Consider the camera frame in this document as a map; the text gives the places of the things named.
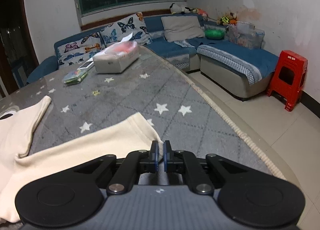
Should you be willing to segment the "cream sweater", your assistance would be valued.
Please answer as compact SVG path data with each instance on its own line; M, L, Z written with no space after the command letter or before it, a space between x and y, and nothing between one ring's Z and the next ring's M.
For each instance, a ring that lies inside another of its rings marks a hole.
M1 223L19 222L15 196L31 181L106 154L122 158L131 151L149 149L154 140L159 142L159 158L163 157L163 142L139 112L113 126L30 155L33 133L50 103L51 98L45 96L1 120Z

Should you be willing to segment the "white tissue box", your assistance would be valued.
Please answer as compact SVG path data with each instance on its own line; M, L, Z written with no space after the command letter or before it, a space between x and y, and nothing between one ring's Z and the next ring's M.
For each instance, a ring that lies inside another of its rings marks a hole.
M133 33L125 36L93 56L94 67L99 74L122 73L139 58L136 41L131 40Z

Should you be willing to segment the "clear box of colourful items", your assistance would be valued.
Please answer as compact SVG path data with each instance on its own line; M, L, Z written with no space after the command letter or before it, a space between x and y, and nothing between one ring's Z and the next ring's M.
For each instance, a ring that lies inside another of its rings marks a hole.
M78 69L75 71L69 72L62 79L64 86L74 85L81 83L84 78L88 75L88 71L84 69Z

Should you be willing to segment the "blue corner sofa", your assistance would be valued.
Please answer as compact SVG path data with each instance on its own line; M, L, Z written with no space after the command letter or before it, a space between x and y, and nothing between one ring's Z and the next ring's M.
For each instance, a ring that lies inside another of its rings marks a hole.
M201 28L208 30L204 18L195 14ZM233 97L246 101L265 91L276 69L278 57L263 49L248 49L225 39L210 40L202 38L168 42L164 36L161 17L183 16L165 14L144 17L152 43L141 45L166 59L177 68L193 72L200 71ZM99 32L105 27L94 28L78 33L54 45L55 54L44 60L28 77L30 84L59 68L57 48L67 42L79 40L86 35Z

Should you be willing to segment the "left butterfly pillow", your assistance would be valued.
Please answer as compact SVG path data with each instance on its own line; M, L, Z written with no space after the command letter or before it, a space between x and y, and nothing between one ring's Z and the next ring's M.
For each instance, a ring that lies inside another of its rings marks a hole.
M67 42L57 48L59 68L81 63L92 58L104 48L101 35L95 32L83 38Z

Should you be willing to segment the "butterfly pillow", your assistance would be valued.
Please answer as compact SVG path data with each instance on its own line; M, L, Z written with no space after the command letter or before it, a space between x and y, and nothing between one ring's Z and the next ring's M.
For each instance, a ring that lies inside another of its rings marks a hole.
M67 42L57 48L59 68L81 63L92 58L104 48L101 35L95 32L83 38Z
M121 41L125 36L132 34L130 40L136 41L139 45L152 43L151 36L146 27L142 12L129 15L100 30L105 45Z

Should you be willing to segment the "red plastic stool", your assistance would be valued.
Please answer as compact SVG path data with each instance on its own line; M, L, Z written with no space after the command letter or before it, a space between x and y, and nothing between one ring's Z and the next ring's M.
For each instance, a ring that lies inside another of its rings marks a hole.
M267 95L277 93L286 100L285 109L292 111L300 101L305 83L308 60L290 51L281 51Z

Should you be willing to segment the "green round bowl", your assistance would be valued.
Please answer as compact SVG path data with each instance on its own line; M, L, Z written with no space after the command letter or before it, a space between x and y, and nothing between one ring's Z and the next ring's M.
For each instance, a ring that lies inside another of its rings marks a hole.
M204 34L206 38L210 40L221 40L225 37L223 30L205 30Z

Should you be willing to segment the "grey cushion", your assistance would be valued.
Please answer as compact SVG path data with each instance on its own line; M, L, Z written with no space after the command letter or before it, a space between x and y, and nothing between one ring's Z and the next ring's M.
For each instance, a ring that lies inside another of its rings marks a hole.
M164 36L168 42L205 37L196 16L168 16L161 17Z

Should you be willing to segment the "right butterfly pillow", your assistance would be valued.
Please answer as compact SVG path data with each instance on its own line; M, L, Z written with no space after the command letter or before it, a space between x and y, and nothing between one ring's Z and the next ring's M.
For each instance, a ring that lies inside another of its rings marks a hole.
M125 36L132 34L130 40L136 41L139 45L152 43L151 36L146 27L142 12L129 15L100 30L105 45L121 41Z

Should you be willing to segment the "black induction cooktop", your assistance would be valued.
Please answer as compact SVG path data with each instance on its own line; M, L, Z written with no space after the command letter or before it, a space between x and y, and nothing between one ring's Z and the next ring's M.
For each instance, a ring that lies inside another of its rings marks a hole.
M9 117L11 117L11 116L13 116L13 115L14 115L14 114L12 114L12 113L3 114L3 115L0 117L0 120L7 119L7 118L9 118Z

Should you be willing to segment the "clear plastic storage box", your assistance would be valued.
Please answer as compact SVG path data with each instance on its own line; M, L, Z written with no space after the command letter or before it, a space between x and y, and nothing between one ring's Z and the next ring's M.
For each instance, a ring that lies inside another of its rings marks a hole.
M236 25L228 26L228 40L248 49L260 49L264 36L265 31L256 28L252 23L238 21Z

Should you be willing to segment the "yellow orange plush toys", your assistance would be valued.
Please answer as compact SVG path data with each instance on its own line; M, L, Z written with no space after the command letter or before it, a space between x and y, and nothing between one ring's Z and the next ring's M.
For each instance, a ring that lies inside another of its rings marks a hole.
M232 12L219 17L216 21L217 25L222 25L222 26L236 25L237 22L238 22L238 15Z

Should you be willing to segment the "panda plush toy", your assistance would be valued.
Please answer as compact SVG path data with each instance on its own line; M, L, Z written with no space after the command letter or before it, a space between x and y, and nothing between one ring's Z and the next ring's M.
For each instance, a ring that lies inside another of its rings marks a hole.
M179 6L176 3L172 3L169 7L171 14L189 14L192 10L186 6Z

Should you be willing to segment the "dark wooden door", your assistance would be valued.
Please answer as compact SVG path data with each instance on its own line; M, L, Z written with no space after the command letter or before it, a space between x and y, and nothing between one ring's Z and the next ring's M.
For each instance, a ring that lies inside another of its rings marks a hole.
M38 66L24 0L1 0L1 97L24 87Z

